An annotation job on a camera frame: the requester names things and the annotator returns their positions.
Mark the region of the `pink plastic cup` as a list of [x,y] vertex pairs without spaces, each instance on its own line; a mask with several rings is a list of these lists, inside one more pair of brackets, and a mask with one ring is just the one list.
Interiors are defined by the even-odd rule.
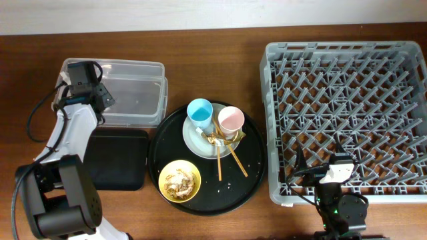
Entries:
[[218,114],[220,129],[227,137],[231,137],[237,130],[241,129],[244,121],[244,113],[234,106],[224,107]]

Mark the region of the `gold candy wrapper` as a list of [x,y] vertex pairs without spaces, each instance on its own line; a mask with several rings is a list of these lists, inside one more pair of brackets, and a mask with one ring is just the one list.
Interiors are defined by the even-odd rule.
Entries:
[[195,131],[210,145],[218,147],[231,145],[233,143],[239,143],[246,136],[246,134],[242,130],[238,130],[236,134],[231,136],[229,139],[227,137],[222,137],[217,133],[211,133],[209,135],[206,135],[199,127]]

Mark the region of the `light blue plastic cup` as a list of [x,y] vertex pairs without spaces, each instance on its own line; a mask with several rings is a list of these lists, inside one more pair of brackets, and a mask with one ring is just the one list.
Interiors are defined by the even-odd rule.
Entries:
[[211,123],[214,110],[207,99],[194,99],[187,106],[187,115],[195,127],[206,129]]

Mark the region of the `yellow bowl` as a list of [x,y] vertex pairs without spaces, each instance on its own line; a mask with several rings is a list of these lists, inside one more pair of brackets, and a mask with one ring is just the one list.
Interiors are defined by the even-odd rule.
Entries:
[[161,170],[158,187],[167,200],[184,203],[195,197],[199,191],[201,174],[193,163],[186,160],[175,160]]

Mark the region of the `food scraps pile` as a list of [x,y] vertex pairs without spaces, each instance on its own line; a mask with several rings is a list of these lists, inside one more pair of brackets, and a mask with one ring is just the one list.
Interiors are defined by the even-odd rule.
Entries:
[[195,187],[195,174],[191,171],[175,170],[165,178],[163,188],[174,199],[186,200]]

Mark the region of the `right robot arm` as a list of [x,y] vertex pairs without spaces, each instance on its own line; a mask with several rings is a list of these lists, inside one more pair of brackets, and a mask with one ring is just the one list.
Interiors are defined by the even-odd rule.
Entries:
[[338,143],[327,163],[308,167],[303,149],[298,146],[292,175],[301,176],[304,187],[314,188],[314,201],[309,203],[316,207],[324,225],[323,231],[314,233],[314,239],[363,238],[369,201],[361,194],[342,192],[342,185],[350,179],[356,164]]

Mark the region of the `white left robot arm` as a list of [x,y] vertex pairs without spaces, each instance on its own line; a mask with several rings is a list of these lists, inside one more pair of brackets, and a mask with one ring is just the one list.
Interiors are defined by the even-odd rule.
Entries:
[[103,217],[101,199],[83,165],[102,111],[114,100],[103,84],[62,97],[53,106],[57,120],[43,149],[15,173],[20,199],[37,239],[130,239]]

